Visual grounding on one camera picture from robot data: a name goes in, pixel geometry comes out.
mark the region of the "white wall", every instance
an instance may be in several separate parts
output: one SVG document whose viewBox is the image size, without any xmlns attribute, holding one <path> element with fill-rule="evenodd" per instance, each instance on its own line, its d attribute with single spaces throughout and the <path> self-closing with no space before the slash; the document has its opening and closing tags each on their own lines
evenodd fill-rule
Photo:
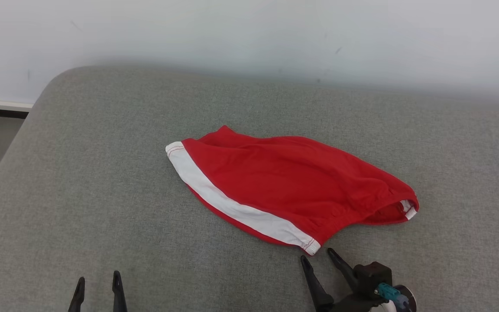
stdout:
<svg viewBox="0 0 499 312">
<path fill-rule="evenodd" d="M 107 57 L 499 103 L 499 0 L 0 0 L 0 100 Z"/>
</svg>

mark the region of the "red shorts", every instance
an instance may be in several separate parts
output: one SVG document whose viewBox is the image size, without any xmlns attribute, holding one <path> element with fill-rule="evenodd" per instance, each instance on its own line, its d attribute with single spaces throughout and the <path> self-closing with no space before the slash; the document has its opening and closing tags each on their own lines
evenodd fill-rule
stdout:
<svg viewBox="0 0 499 312">
<path fill-rule="evenodd" d="M 418 211 L 404 182 L 342 150 L 301 136 L 253 138 L 227 126 L 166 147 L 194 195 L 236 227 L 313 255 L 354 224 L 390 224 Z"/>
</svg>

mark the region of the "teal connector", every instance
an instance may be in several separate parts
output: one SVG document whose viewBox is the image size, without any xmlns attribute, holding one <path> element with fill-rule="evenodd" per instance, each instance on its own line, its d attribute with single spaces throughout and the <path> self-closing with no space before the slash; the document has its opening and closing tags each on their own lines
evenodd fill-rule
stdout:
<svg viewBox="0 0 499 312">
<path fill-rule="evenodd" d="M 406 306 L 409 306 L 408 297 L 402 295 L 402 293 L 398 289 L 386 283 L 380 283 L 376 290 L 379 292 L 379 296 L 381 296 L 382 298 L 385 298 L 386 300 L 392 300 L 396 308 L 405 309 Z"/>
</svg>

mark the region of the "white stripe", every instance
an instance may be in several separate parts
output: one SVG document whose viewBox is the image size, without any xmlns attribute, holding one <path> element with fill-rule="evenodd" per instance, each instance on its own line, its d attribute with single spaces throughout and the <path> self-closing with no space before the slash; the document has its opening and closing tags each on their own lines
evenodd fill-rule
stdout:
<svg viewBox="0 0 499 312">
<path fill-rule="evenodd" d="M 34 104 L 17 103 L 14 101 L 0 101 L 0 109 L 16 112 L 30 112 Z"/>
<path fill-rule="evenodd" d="M 408 220 L 413 218 L 414 215 L 417 215 L 415 206 L 412 205 L 409 200 L 402 200 L 400 203 L 402 203 L 402 206 L 404 207 L 405 217 L 408 218 Z"/>
<path fill-rule="evenodd" d="M 254 207 L 242 205 L 227 197 L 198 168 L 182 142 L 169 144 L 165 152 L 180 178 L 218 211 L 263 235 L 286 244 L 299 246 L 310 255 L 315 254 L 321 247 L 320 243 L 303 233 L 292 222 Z"/>
</svg>

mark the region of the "gray fabric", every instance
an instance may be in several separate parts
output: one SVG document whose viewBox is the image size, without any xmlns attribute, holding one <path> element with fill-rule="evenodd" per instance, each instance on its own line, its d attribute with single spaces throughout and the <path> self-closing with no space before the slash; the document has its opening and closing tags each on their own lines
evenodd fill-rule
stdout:
<svg viewBox="0 0 499 312">
<path fill-rule="evenodd" d="M 164 147 L 228 125 L 306 136 L 414 188 L 410 222 L 355 225 L 310 259 L 379 261 L 421 311 L 499 311 L 499 107 L 164 71 L 80 68 L 43 92 L 0 163 L 0 311 L 111 311 L 113 270 L 131 311 L 311 311 L 297 247 L 208 211 Z"/>
</svg>

